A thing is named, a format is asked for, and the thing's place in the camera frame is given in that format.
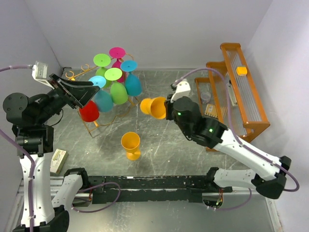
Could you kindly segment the orange wine glass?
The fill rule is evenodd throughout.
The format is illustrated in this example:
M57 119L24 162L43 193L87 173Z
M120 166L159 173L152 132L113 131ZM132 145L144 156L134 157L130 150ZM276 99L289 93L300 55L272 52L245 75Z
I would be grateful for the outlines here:
M126 151L126 157L135 161L138 160L141 152L140 152L140 137L135 132L127 132L121 138L121 145Z
M140 109L146 115L151 115L156 119L164 119L166 117L165 101L165 97L145 98L140 103Z

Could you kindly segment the red wine glass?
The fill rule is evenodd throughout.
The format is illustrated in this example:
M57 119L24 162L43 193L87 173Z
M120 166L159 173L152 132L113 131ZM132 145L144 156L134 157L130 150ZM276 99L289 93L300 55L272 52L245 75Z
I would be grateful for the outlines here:
M93 122L99 118L97 105L90 100L83 108L79 108L81 118L85 122Z

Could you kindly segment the light blue wine glass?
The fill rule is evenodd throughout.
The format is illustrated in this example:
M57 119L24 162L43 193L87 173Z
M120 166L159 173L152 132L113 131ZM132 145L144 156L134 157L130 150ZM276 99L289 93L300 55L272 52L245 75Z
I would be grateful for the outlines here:
M94 96L94 102L100 112L109 112L113 108L113 101L110 94L104 90L103 87L107 84L107 80L103 76L93 76L89 79L100 90Z

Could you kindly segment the dark blue wine glass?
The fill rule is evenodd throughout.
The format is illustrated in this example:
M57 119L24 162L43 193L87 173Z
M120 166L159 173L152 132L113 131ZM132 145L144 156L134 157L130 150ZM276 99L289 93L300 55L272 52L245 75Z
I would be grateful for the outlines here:
M121 64L121 70L128 73L125 80L125 88L129 96L136 97L142 93L142 85L139 78L132 72L136 70L138 64L136 61L127 60Z

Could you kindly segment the green wine glass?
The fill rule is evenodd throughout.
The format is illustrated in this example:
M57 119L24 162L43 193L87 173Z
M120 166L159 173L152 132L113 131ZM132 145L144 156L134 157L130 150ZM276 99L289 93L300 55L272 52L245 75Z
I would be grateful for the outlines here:
M106 80L105 72L107 71L106 67L110 65L111 63L111 58L107 54L99 53L94 56L93 62L96 66L98 66L95 76L98 76L100 79L105 80L105 84L102 85L101 88L109 87L111 84L111 81Z
M110 94L114 104L124 104L128 100L126 88L117 82L122 77L122 70L119 68L110 68L105 72L105 79L112 82Z

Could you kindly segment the magenta wine glass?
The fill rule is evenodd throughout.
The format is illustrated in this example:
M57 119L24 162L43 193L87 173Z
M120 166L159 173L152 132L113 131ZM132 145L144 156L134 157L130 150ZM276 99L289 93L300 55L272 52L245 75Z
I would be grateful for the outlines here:
M109 54L113 59L116 59L112 68L121 69L121 64L123 62L122 58L126 55L126 51L121 47L113 47L109 50Z

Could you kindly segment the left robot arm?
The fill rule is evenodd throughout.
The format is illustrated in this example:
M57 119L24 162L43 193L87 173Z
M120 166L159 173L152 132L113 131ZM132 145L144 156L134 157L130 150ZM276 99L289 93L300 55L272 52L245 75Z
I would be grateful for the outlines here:
M24 211L17 232L65 232L69 228L69 211L77 192L89 190L90 180L84 168L70 169L55 197L51 196L50 165L54 145L54 128L47 121L64 106L83 108L99 87L92 82L69 81L55 74L47 78L51 90L28 97L12 93L3 101L6 119L12 124L23 170Z

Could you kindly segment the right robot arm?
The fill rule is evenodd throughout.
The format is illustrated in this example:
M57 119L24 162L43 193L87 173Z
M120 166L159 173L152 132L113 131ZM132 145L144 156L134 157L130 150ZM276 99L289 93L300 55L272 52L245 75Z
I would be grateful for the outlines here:
M217 119L202 116L198 104L189 97L173 101L168 95L164 106L166 119L173 120L188 141L223 152L248 167L247 170L231 171L210 168L205 180L208 191L216 192L220 187L249 188L270 199L278 199L285 191L290 158L263 152Z

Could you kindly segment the orange wooden tiered rack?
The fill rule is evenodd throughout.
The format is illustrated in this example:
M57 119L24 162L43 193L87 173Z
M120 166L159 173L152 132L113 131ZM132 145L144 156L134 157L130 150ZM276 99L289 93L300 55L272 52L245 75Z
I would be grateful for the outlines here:
M215 105L218 114L216 119L228 125L228 117L230 116L236 134L250 143L269 127L270 122L264 111L241 45L239 43L223 43L220 49L224 60L221 62L208 62L206 66L217 70L224 76L224 79L221 79L218 74L213 72L210 72L208 77L195 79L200 111L205 116L207 104ZM237 66L245 66L248 71L247 75L237 75ZM235 107L231 103L226 86L229 80L231 80L238 102ZM201 102L200 94L203 91L211 93L210 102Z

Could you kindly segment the white item on rack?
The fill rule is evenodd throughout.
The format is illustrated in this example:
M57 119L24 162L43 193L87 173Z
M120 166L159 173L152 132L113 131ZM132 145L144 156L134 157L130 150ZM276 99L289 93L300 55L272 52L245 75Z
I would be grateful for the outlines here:
M236 99L236 96L235 96L235 93L234 93L234 89L233 89L231 80L228 81L226 86L227 86L227 90L228 90L228 94L229 94L231 103L232 103L233 107L235 107L235 106L238 105L238 102L237 102L237 99Z

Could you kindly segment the white box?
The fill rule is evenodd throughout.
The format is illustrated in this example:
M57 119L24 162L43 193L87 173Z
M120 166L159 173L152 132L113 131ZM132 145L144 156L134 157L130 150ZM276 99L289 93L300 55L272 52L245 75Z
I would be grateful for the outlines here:
M66 150L56 149L51 159L50 172L59 174L68 155Z

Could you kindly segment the yellow cube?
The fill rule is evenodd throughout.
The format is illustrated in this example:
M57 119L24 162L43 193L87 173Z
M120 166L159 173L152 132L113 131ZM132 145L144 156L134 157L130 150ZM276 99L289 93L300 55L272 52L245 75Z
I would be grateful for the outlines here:
M236 67L236 73L239 76L246 76L248 71L247 71L247 68L245 66L237 66Z

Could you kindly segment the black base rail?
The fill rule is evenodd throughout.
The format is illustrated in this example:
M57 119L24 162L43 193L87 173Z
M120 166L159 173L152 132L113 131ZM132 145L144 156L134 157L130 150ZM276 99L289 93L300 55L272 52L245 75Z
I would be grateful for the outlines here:
M209 194L231 193L205 175L90 176L78 191L92 196L93 204L120 202L188 201L201 203Z

